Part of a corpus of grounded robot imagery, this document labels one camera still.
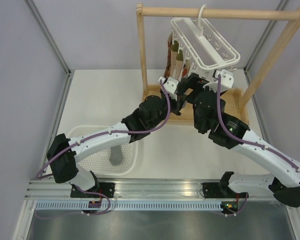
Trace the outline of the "grey sock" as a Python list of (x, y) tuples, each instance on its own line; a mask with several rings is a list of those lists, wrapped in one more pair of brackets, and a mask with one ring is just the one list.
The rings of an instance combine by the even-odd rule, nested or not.
[(110, 157), (109, 157), (109, 162), (113, 166), (118, 166), (120, 165), (124, 160), (122, 148), (120, 145), (116, 145), (110, 148)]

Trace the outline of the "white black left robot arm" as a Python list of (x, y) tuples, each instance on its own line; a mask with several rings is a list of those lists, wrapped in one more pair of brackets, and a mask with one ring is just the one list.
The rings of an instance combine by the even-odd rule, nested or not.
[(133, 113), (102, 131), (75, 138), (57, 135), (46, 154), (55, 183), (68, 182), (89, 198), (97, 196), (100, 186), (96, 175), (78, 163), (97, 152), (139, 141), (162, 128), (170, 113), (179, 115), (186, 92), (163, 86), (160, 93), (149, 95)]

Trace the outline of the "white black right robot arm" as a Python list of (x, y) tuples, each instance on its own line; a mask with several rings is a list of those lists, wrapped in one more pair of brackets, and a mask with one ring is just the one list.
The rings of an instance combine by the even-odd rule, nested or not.
[(224, 197), (243, 194), (274, 197), (280, 203), (300, 207), (300, 162), (282, 153), (258, 136), (246, 123), (224, 112), (221, 94), (234, 82), (233, 74), (215, 70), (212, 82), (194, 85), (190, 103), (194, 127), (220, 147), (239, 153), (265, 170), (267, 174), (239, 174), (227, 171), (218, 183)]

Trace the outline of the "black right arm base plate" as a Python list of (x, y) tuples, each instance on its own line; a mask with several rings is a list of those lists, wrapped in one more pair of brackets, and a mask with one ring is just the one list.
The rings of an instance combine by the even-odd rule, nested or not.
[(221, 199), (224, 197), (218, 182), (203, 182), (201, 193), (206, 199)]

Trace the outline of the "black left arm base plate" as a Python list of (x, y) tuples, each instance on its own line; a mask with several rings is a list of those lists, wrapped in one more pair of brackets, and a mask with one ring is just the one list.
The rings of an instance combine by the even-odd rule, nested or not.
[(108, 198), (113, 198), (115, 193), (115, 184), (113, 182), (100, 182), (97, 186), (92, 187), (91, 189), (86, 190), (87, 192), (91, 193), (83, 193), (78, 188), (72, 184), (70, 197), (71, 198), (103, 198), (103, 196), (92, 194), (92, 193), (99, 193), (103, 194)]

